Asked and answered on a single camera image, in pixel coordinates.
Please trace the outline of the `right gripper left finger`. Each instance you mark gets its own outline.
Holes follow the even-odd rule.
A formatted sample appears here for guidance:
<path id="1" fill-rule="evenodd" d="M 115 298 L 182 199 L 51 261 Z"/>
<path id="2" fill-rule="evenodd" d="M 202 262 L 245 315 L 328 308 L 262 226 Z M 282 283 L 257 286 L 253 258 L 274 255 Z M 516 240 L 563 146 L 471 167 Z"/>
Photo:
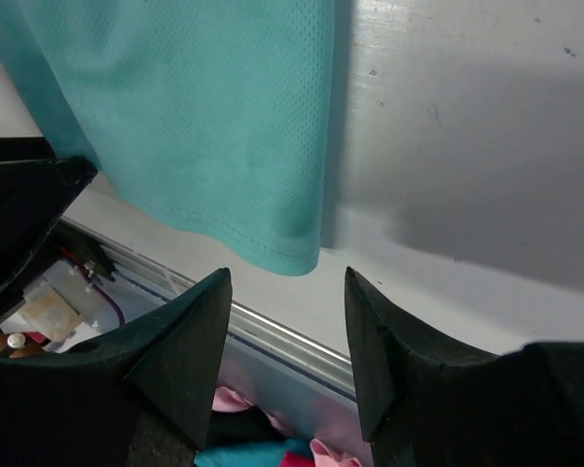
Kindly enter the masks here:
<path id="1" fill-rule="evenodd" d="M 0 466 L 190 466 L 205 446 L 232 280 L 62 353 L 0 356 Z"/>

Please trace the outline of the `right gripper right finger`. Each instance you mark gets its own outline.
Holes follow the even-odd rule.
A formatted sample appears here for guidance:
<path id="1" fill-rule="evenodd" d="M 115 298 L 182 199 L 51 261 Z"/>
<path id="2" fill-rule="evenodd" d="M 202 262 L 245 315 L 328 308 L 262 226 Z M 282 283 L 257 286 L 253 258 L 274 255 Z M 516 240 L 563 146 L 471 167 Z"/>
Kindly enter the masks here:
<path id="1" fill-rule="evenodd" d="M 584 342 L 494 355 L 438 331 L 354 269 L 347 341 L 378 466 L 584 466 Z"/>

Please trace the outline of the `teal t-shirt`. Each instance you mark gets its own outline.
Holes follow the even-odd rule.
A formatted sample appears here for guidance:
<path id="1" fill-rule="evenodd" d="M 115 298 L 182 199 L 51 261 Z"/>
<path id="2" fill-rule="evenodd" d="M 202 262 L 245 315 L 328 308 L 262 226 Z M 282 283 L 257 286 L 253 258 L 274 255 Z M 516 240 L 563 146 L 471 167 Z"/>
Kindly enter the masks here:
<path id="1" fill-rule="evenodd" d="M 317 265 L 331 1 L 0 1 L 0 62 L 63 158 L 282 275 Z"/>

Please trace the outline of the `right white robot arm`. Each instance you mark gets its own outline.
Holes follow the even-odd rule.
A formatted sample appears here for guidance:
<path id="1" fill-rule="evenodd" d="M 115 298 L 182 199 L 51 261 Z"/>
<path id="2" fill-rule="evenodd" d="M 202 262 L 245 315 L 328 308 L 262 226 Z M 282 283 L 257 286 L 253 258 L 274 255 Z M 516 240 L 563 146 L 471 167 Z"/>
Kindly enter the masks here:
<path id="1" fill-rule="evenodd" d="M 96 175 L 42 138 L 0 138 L 0 314 Z M 205 448 L 232 306 L 218 269 L 62 354 L 0 356 L 0 466 L 191 466 Z M 345 275 L 361 434 L 378 466 L 584 466 L 584 342 L 495 356 Z"/>

